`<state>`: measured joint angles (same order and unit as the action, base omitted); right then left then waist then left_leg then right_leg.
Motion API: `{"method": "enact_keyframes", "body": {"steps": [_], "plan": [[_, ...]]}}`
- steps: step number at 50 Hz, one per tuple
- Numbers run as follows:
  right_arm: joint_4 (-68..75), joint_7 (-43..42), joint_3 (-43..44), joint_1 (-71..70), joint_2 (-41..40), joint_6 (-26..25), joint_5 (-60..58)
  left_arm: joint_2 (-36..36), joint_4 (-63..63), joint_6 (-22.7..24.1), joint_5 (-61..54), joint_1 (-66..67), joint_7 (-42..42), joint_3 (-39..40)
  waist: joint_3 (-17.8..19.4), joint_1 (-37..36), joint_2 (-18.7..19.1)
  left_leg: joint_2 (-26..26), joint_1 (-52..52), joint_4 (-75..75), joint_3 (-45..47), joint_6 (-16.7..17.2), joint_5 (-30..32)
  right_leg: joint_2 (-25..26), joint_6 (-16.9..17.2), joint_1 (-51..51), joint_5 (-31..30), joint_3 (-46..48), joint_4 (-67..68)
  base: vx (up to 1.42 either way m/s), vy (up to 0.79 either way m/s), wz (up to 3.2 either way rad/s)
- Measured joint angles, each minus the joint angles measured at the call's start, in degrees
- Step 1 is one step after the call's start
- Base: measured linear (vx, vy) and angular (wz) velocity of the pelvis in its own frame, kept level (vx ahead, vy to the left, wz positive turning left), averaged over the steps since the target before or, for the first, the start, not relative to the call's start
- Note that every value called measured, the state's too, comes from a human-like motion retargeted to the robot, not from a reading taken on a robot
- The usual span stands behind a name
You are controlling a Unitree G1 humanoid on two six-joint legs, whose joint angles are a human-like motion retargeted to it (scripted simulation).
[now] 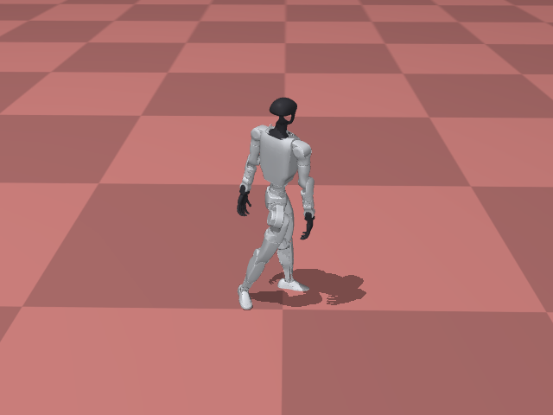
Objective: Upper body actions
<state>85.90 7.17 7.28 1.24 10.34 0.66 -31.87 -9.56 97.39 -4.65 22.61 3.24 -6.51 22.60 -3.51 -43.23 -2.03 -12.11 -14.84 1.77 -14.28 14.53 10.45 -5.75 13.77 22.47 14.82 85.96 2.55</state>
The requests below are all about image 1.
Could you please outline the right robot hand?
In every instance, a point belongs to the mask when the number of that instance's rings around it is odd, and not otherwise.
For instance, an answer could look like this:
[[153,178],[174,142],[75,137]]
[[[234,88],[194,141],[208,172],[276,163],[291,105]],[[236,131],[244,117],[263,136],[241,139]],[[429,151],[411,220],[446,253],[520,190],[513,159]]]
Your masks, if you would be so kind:
[[308,238],[308,236],[310,234],[310,231],[313,227],[313,220],[314,219],[315,219],[315,216],[312,218],[312,214],[310,212],[305,213],[305,220],[307,221],[307,231],[302,232],[302,233],[305,233],[305,234],[301,236],[301,239],[307,239]]

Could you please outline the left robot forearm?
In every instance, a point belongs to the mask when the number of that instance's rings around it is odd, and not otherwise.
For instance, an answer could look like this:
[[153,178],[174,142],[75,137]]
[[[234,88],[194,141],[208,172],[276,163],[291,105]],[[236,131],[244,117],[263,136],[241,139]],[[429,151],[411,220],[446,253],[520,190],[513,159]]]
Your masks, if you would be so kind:
[[[250,156],[250,154],[249,154],[249,156]],[[257,167],[255,165],[251,165],[251,164],[248,163],[249,156],[248,156],[246,164],[245,164],[245,172],[244,172],[243,180],[242,180],[242,183],[239,186],[239,187],[241,187],[241,185],[245,185],[245,192],[248,192],[248,191],[251,190],[251,185],[253,183],[254,175],[255,175],[255,172],[257,170]]]

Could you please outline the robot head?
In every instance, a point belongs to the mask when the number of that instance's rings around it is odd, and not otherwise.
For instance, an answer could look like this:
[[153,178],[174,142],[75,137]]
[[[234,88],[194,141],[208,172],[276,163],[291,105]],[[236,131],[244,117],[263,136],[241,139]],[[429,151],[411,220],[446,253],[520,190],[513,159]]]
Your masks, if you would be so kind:
[[[289,98],[276,99],[270,106],[270,113],[279,116],[279,119],[276,122],[275,128],[269,130],[270,134],[267,134],[280,140],[282,140],[281,138],[289,137],[286,132],[287,125],[294,121],[296,109],[297,104],[294,100]],[[284,117],[289,115],[291,115],[291,120],[287,121]]]

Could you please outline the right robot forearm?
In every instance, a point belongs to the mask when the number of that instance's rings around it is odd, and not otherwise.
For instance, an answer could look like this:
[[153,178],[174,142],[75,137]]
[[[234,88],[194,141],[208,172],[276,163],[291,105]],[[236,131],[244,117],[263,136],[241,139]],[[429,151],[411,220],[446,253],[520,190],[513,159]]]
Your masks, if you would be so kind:
[[313,198],[314,184],[315,184],[315,180],[313,178],[309,178],[306,183],[306,189],[304,188],[301,190],[302,205],[304,208],[303,214],[305,216],[305,213],[310,212],[312,214],[312,218],[314,217],[314,214],[315,214],[314,198]]

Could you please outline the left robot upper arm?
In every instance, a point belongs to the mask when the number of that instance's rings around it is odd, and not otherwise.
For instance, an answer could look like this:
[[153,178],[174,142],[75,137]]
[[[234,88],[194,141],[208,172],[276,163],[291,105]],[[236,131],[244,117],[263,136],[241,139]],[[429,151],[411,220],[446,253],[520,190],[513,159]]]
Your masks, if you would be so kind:
[[251,131],[250,156],[248,160],[248,163],[251,165],[258,166],[260,164],[260,135],[266,127],[268,126],[260,125]]

